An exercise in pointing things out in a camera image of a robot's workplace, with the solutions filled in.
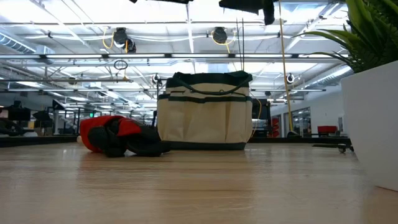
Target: yellow cable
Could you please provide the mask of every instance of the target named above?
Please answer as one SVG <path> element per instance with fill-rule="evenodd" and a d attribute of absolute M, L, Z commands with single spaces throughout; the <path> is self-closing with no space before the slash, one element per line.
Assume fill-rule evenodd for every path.
<path fill-rule="evenodd" d="M 230 53 L 230 52 L 229 52 L 229 47 L 228 47 L 228 45 L 229 45 L 230 43 L 232 43 L 233 41 L 235 41 L 236 32 L 234 32 L 234 37 L 232 38 L 231 41 L 229 41 L 228 43 L 223 43 L 223 44 L 217 43 L 217 42 L 214 40 L 213 34 L 214 34 L 214 31 L 211 31 L 211 39 L 214 41 L 214 43 L 216 43 L 216 44 L 218 44 L 218 45 L 225 45 L 225 46 L 226 46 L 226 49 L 228 50 L 228 53 Z"/>
<path fill-rule="evenodd" d="M 279 0 L 279 25 L 280 25 L 280 40 L 282 41 L 282 61 L 284 63 L 284 79 L 285 79 L 285 90 L 286 90 L 286 100 L 287 100 L 287 108 L 289 112 L 289 128 L 290 131 L 293 131 L 293 124 L 292 124 L 292 110 L 290 109 L 290 96 L 289 91 L 287 89 L 287 75 L 286 75 L 286 61 L 285 61 L 285 43 L 284 43 L 284 30 L 282 27 L 283 19 L 282 19 L 282 6 Z"/>
<path fill-rule="evenodd" d="M 105 44 L 105 33 L 106 33 L 106 29 L 107 29 L 107 27 L 105 27 L 105 29 L 104 29 L 104 35 L 103 35 L 102 43 L 103 43 L 104 47 L 106 47 L 107 49 L 111 49 L 111 48 L 113 47 L 113 35 L 114 35 L 114 32 L 112 33 L 112 43 L 111 43 L 111 46 L 108 47 L 108 46 Z"/>
<path fill-rule="evenodd" d="M 259 102 L 259 104 L 260 104 L 259 117 L 257 118 L 257 120 L 260 120 L 262 104 L 261 104 L 261 101 L 260 101 L 259 99 L 256 98 L 256 100 L 257 100 L 257 101 Z M 251 133 L 250 138 L 253 137 L 253 135 L 254 135 L 254 133 L 256 132 L 256 130 L 257 130 L 257 122 L 256 122 L 256 125 L 254 126 L 254 130 L 253 130 L 253 132 Z"/>

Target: wooden table surface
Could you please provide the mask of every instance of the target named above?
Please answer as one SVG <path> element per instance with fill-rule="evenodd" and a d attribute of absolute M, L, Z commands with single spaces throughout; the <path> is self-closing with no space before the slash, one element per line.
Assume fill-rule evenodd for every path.
<path fill-rule="evenodd" d="M 0 223 L 398 223 L 398 192 L 353 153 L 308 144 L 106 158 L 78 144 L 0 149 Z"/>

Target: white planter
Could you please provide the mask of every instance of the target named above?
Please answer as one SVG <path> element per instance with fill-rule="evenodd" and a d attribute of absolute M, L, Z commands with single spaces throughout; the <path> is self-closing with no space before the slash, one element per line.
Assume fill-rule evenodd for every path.
<path fill-rule="evenodd" d="M 398 191 L 398 62 L 341 81 L 355 153 L 379 187 Z"/>

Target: bag handle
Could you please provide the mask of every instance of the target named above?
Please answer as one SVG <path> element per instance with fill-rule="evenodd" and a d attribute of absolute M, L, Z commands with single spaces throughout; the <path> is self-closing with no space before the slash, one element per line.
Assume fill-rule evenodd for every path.
<path fill-rule="evenodd" d="M 242 82 L 240 83 L 238 86 L 236 86 L 235 88 L 233 88 L 232 90 L 228 90 L 228 91 L 222 91 L 222 92 L 212 92 L 212 91 L 200 91 L 195 89 L 194 87 L 190 86 L 188 83 L 182 81 L 181 79 L 177 78 L 177 77 L 173 77 L 172 78 L 174 81 L 176 81 L 178 84 L 180 84 L 181 86 L 184 86 L 185 88 L 191 90 L 194 93 L 200 93 L 203 95 L 215 95 L 215 96 L 223 96 L 223 95 L 228 95 L 230 93 L 235 92 L 236 90 L 240 89 L 243 85 L 249 83 L 252 80 L 252 76 L 248 75 L 248 77 Z"/>

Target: canvas tote bag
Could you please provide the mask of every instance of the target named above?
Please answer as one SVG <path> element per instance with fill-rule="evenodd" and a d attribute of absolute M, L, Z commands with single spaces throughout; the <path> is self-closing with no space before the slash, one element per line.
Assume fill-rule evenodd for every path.
<path fill-rule="evenodd" d="M 244 149 L 252 133 L 252 75 L 176 73 L 157 103 L 157 129 L 173 149 Z"/>

